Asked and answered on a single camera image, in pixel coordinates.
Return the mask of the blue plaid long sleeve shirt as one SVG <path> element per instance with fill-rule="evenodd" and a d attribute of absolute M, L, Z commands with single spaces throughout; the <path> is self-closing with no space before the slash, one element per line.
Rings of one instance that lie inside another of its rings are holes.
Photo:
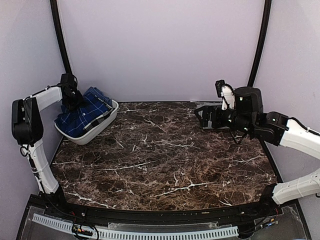
<path fill-rule="evenodd" d="M 66 135 L 79 138 L 98 125 L 98 117 L 108 116 L 112 107 L 105 104 L 95 95 L 88 93 L 83 96 L 83 102 L 73 110 L 61 105 L 62 113 L 54 120 L 56 126 Z"/>

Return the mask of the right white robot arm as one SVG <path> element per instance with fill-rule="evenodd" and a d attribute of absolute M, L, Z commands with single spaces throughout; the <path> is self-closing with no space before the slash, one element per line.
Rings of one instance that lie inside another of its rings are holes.
<path fill-rule="evenodd" d="M 251 139 L 257 138 L 274 146 L 288 147 L 320 157 L 320 134 L 303 125 L 297 118 L 282 113 L 264 112 L 260 89 L 251 86 L 232 88 L 223 80 L 215 84 L 221 102 L 202 105 L 195 109 L 203 129 L 229 129 L 242 132 Z M 320 171 L 297 179 L 265 187 L 255 213 L 266 217 L 281 205 L 320 192 Z"/>

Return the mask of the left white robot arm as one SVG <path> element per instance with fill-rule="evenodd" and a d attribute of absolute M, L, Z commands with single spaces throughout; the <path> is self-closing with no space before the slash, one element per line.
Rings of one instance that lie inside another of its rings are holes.
<path fill-rule="evenodd" d="M 44 126 L 40 112 L 62 101 L 67 109 L 74 109 L 82 102 L 76 83 L 59 83 L 11 105 L 11 133 L 20 146 L 20 154 L 27 158 L 39 190 L 47 197 L 60 195 L 60 185 L 47 160 L 43 135 Z"/>

